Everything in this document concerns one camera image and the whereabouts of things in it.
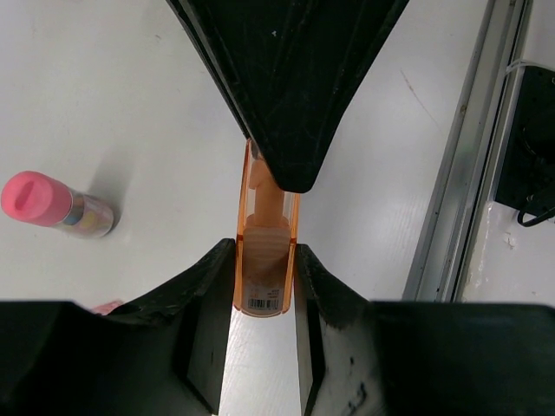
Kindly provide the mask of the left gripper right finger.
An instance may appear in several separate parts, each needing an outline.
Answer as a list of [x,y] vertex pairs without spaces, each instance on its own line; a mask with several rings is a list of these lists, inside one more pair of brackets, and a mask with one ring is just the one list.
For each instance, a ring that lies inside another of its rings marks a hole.
[[370,415],[377,361],[369,302],[296,248],[294,303],[302,415]]

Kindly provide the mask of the pink capped clear bottle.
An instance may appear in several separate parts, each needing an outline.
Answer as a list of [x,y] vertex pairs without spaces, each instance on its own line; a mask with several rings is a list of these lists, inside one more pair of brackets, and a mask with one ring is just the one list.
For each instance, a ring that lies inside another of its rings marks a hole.
[[1,192],[3,212],[16,221],[54,228],[81,238],[103,237],[115,221],[102,199],[78,192],[40,172],[19,172]]

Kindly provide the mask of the pink translucent cap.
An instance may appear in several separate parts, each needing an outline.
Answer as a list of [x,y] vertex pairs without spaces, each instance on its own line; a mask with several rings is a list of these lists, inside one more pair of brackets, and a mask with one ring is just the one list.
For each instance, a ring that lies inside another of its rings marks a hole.
[[124,302],[120,299],[104,303],[102,305],[91,308],[89,311],[95,315],[109,315],[115,309],[122,306]]

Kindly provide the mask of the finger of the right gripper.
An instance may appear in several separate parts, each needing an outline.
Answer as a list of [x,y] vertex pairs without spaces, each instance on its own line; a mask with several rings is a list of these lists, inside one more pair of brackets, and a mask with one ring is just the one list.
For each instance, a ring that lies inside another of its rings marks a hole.
[[278,186],[306,193],[404,0],[179,0],[174,14]]

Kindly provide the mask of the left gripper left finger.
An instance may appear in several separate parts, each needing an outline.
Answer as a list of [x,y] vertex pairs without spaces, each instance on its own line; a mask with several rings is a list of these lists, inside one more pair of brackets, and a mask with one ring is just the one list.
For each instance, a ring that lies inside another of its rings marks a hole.
[[171,369],[210,414],[219,412],[233,278],[234,240],[224,238],[189,269],[108,314],[121,322],[175,324]]

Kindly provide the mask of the orange translucent cap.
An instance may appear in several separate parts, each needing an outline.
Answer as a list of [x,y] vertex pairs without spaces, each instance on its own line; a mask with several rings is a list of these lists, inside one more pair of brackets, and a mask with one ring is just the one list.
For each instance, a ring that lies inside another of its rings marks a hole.
[[233,306],[257,318],[291,306],[300,195],[282,190],[254,140],[245,146]]

